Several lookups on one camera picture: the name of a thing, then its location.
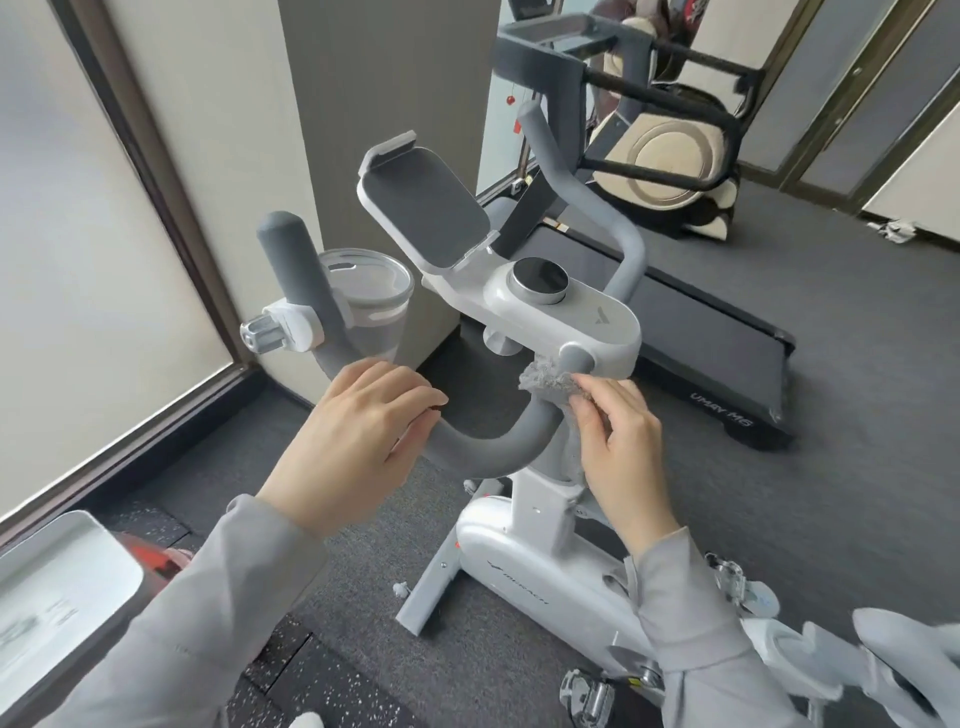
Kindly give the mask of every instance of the dark floor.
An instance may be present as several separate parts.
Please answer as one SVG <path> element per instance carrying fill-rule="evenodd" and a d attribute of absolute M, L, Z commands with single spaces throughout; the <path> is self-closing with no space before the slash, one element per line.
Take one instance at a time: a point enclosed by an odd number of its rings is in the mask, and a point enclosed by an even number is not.
<path fill-rule="evenodd" d="M 960 255 L 893 246 L 851 218 L 751 185 L 729 244 L 648 244 L 662 270 L 798 340 L 799 439 L 788 452 L 746 449 L 703 413 L 646 390 L 664 424 L 673 498 L 699 546 L 772 586 L 795 627 L 813 620 L 852 639 L 857 606 L 957 620 Z M 449 420 L 493 435 L 524 404 L 524 361 L 489 354 L 475 333 L 424 371 L 450 394 Z M 268 390 L 107 520 L 164 544 L 201 539 L 232 497 L 259 487 L 305 416 Z M 279 725 L 312 708 L 332 728 L 564 725 L 557 687 L 577 655 L 476 583 L 458 579 L 419 639 L 393 621 L 393 584 L 416 581 L 466 501 L 421 462 L 375 522 L 334 539 L 326 583 L 241 681 L 237 723 Z M 849 696 L 828 726 L 885 721 Z"/>

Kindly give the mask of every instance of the gray rag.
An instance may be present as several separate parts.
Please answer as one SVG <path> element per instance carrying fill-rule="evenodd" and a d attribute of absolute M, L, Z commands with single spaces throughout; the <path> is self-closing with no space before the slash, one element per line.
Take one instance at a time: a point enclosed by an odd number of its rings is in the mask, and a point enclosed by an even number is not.
<path fill-rule="evenodd" d="M 534 356 L 530 366 L 520 374 L 518 387 L 560 407 L 569 433 L 564 444 L 566 479 L 586 484 L 584 466 L 580 459 L 580 427 L 577 426 L 577 418 L 570 408 L 570 395 L 581 395 L 588 400 L 590 396 L 573 380 L 570 372 L 561 371 L 556 360 L 540 354 Z"/>

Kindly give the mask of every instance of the brand logo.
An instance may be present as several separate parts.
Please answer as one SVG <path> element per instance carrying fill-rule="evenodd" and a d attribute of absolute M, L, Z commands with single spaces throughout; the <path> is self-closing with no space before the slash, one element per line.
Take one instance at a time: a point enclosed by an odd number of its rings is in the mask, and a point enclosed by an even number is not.
<path fill-rule="evenodd" d="M 702 404 L 707 409 L 713 410 L 718 415 L 723 415 L 725 418 L 737 423 L 738 425 L 743 425 L 744 427 L 754 426 L 753 420 L 748 420 L 746 417 L 744 417 L 740 413 L 734 412 L 731 409 L 727 409 L 727 407 L 717 404 L 715 401 L 710 401 L 703 395 L 700 395 L 694 392 L 692 395 L 690 395 L 690 398 L 693 401 L 697 402 L 698 404 Z"/>
<path fill-rule="evenodd" d="M 523 590 L 524 592 L 526 592 L 528 595 L 532 596 L 532 597 L 533 597 L 534 599 L 536 599 L 537 601 L 542 602 L 543 604 L 549 604 L 549 603 L 550 603 L 550 602 L 548 602 L 546 599 L 538 596 L 536 593 L 531 592 L 531 591 L 530 591 L 529 589 L 527 589 L 525 586 L 523 586 L 522 584 L 520 584 L 520 582 L 518 582 L 516 579 L 514 579 L 509 573 L 507 573 L 506 571 L 504 571 L 503 569 L 501 569 L 499 566 L 497 566 L 497 565 L 494 564 L 493 562 L 488 561 L 487 563 L 490 564 L 491 569 L 496 569 L 497 571 L 499 571 L 500 573 L 502 573 L 505 577 L 507 577 L 508 579 L 510 579 L 510 581 L 514 582 L 517 586 L 520 587 L 520 589 L 522 589 L 522 590 Z"/>

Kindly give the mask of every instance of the left hand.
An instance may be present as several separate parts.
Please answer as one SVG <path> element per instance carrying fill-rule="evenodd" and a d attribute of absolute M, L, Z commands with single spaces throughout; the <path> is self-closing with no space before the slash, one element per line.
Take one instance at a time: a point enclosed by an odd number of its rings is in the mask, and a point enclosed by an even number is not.
<path fill-rule="evenodd" d="M 447 403 L 421 375 L 378 359 L 347 365 L 257 494 L 325 538 L 364 521 L 407 479 Z"/>

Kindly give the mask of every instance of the exercise bike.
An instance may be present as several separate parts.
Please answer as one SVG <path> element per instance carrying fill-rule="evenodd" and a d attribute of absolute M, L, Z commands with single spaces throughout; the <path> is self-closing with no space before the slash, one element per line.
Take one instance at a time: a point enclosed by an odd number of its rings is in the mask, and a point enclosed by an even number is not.
<path fill-rule="evenodd" d="M 525 105 L 519 120 L 553 190 L 620 246 L 623 261 L 603 291 L 548 259 L 500 256 L 492 246 L 499 231 L 487 213 L 439 157 L 417 146 L 412 132 L 366 154 L 357 187 L 361 203 L 414 261 L 424 285 L 485 324 L 492 342 L 533 350 L 557 376 L 629 376 L 641 332 L 624 301 L 643 280 L 643 239 L 576 180 L 539 105 Z M 350 361 L 392 346 L 357 329 L 376 329 L 385 321 L 396 333 L 395 314 L 358 315 L 357 306 L 369 309 L 376 301 L 331 285 L 337 270 L 354 264 L 325 269 L 300 218 L 272 213 L 257 236 L 285 298 L 244 324 L 243 339 L 253 351 L 312 352 L 333 377 Z M 391 291 L 390 305 L 395 298 Z M 424 455 L 468 478 L 475 493 L 396 618 L 419 634 L 453 577 L 465 571 L 598 666 L 596 682 L 584 676 L 565 680 L 562 697 L 576 703 L 571 714 L 578 711 L 581 725 L 600 728 L 604 712 L 610 713 L 612 695 L 604 692 L 610 681 L 625 680 L 658 705 L 663 682 L 634 598 L 618 583 L 620 562 L 574 532 L 577 518 L 605 519 L 586 485 L 570 477 L 563 459 L 568 436 L 561 409 L 536 394 L 498 438 L 476 439 L 446 421 L 437 424 Z M 504 497 L 508 481 L 511 495 Z M 812 706 L 837 699 L 844 684 L 856 684 L 904 720 L 901 726 L 960 726 L 954 697 L 960 695 L 960 671 L 948 659 L 953 643 L 938 643 L 930 635 L 939 632 L 912 620 L 873 614 L 858 625 L 870 653 L 845 648 L 823 630 L 798 635 L 773 619 L 743 622 L 784 686 Z M 927 706 L 939 717 L 931 717 Z"/>

